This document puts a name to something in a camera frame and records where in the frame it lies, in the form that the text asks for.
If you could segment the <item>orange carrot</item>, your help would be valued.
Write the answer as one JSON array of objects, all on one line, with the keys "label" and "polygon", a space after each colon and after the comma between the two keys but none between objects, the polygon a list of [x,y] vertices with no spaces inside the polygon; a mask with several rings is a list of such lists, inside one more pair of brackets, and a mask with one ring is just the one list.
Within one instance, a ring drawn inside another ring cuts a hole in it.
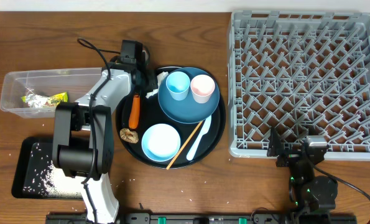
[{"label": "orange carrot", "polygon": [[141,97],[139,94],[135,94],[132,99],[131,114],[129,116],[129,127],[136,129],[139,124],[139,116],[141,111]]}]

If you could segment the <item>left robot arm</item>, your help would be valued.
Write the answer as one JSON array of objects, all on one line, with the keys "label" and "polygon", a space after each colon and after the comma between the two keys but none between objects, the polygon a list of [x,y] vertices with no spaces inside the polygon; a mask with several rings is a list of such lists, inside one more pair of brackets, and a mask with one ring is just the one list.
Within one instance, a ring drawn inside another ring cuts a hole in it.
[{"label": "left robot arm", "polygon": [[130,93],[156,85],[145,62],[121,59],[102,68],[84,96],[55,109],[52,163],[82,186],[88,223],[114,223],[118,215],[108,176],[114,154],[112,113]]}]

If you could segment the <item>yellow snack wrapper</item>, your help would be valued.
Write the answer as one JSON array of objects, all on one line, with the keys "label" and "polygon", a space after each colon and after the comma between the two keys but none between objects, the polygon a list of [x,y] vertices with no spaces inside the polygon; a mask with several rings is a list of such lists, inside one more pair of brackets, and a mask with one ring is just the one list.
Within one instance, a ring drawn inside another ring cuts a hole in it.
[{"label": "yellow snack wrapper", "polygon": [[30,108],[53,108],[61,102],[68,102],[68,94],[63,92],[53,96],[42,96],[29,93],[23,96],[21,100]]}]

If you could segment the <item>white tissue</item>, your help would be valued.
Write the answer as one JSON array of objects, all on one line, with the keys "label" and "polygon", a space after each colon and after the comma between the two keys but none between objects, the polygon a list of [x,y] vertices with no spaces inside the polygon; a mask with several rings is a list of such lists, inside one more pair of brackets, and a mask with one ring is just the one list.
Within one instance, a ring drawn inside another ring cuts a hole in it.
[{"label": "white tissue", "polygon": [[162,81],[164,80],[164,78],[168,75],[169,73],[168,72],[162,72],[160,74],[157,75],[157,88],[148,92],[146,94],[146,98],[149,99],[150,97],[156,95],[159,91],[159,86],[161,85]]}]

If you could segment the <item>brown walnut shell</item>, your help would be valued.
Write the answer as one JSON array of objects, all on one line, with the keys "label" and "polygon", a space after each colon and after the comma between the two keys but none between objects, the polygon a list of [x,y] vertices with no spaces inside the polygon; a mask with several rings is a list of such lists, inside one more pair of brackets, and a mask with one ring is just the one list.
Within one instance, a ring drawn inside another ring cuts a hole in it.
[{"label": "brown walnut shell", "polygon": [[122,128],[119,131],[120,138],[128,143],[136,144],[139,141],[139,136],[135,131],[131,131],[128,128]]}]

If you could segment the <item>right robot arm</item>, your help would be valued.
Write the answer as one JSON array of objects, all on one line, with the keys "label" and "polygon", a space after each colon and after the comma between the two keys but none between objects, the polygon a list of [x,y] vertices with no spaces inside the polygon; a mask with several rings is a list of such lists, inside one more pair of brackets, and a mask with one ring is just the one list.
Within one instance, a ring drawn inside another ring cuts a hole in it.
[{"label": "right robot arm", "polygon": [[316,165],[324,161],[328,143],[323,136],[306,136],[299,149],[286,149],[275,128],[270,130],[268,157],[277,167],[290,170],[289,197],[296,204],[279,223],[329,223],[328,214],[336,207],[338,182],[326,175],[316,176]]}]

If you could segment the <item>light blue cup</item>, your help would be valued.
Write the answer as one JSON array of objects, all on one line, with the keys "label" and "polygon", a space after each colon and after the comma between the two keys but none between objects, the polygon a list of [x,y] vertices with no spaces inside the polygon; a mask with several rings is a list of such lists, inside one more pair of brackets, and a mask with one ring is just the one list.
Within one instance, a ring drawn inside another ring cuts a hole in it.
[{"label": "light blue cup", "polygon": [[166,80],[167,89],[174,100],[184,100],[190,88],[190,78],[184,72],[172,72]]}]

